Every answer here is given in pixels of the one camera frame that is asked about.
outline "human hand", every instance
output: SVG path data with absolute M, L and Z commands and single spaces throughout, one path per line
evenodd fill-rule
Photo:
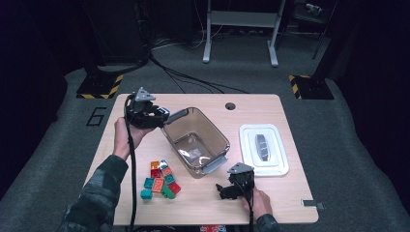
M 247 199 L 245 197 L 241 197 L 241 201 L 244 205 L 245 210 L 247 210 L 249 213 L 249 205 Z M 254 220 L 257 220 L 259 217 L 266 214 L 272 215 L 274 212 L 271 206 L 271 197 L 269 197 L 269 195 L 267 195 L 264 191 L 254 187 L 252 209 Z
M 127 160 L 130 155 L 130 144 L 128 140 L 128 132 L 126 126 L 126 120 L 121 117 L 117 119 L 114 124 L 115 137 L 114 137 L 114 151 L 113 155 L 120 157 L 123 160 Z M 133 125 L 130 125 L 130 132 L 132 135 L 133 146 L 137 148 L 141 143 L 142 138 L 154 129 L 137 129 Z

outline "colored block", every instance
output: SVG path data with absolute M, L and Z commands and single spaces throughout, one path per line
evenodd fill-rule
M 164 178 L 167 185 L 175 182 L 174 176 L 172 176 L 172 174 L 168 174 L 168 175 L 164 176 L 163 178 Z
M 168 186 L 163 186 L 161 189 L 161 193 L 166 198 L 169 198 L 169 199 L 175 198 L 175 193 L 171 189 L 169 189 Z
M 177 194 L 180 190 L 181 187 L 178 186 L 175 182 L 171 183 L 170 185 L 168 185 L 169 189 L 171 189 L 172 192 L 174 192 L 175 194 Z
M 155 178 L 152 191 L 161 192 L 162 186 L 163 186 L 163 179 Z
M 151 161 L 151 169 L 159 169 L 160 162 L 159 161 Z
M 165 161 L 165 159 L 161 160 L 160 162 L 160 170 L 165 169 L 168 166 L 168 163 Z
M 170 167 L 166 167 L 166 168 L 162 169 L 161 172 L 162 172 L 163 176 L 167 176 L 167 175 L 172 173 L 172 170 L 171 170 Z
M 151 200 L 153 198 L 153 193 L 150 189 L 143 189 L 141 191 L 141 198 L 144 200 Z
M 154 184 L 154 178 L 145 178 L 145 183 L 144 183 L 144 187 L 147 189 L 151 189 L 153 187 Z
M 151 169 L 151 178 L 159 178 L 161 176 L 159 169 Z

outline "white plastic lid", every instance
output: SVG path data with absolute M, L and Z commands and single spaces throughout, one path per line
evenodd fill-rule
M 255 176 L 283 176 L 289 171 L 277 127 L 245 124 L 240 127 L 239 135 L 244 164 L 254 167 Z

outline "transparent plastic container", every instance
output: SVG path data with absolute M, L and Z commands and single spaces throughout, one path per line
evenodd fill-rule
M 172 114 L 161 130 L 193 178 L 201 178 L 227 161 L 229 141 L 198 108 Z

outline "camouflage sleeve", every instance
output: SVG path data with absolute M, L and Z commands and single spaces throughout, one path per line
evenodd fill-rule
M 274 216 L 266 214 L 257 219 L 257 229 L 260 232 L 279 232 L 281 231 Z
M 67 207 L 57 232 L 110 231 L 128 165 L 109 156 L 94 172 L 77 201 Z

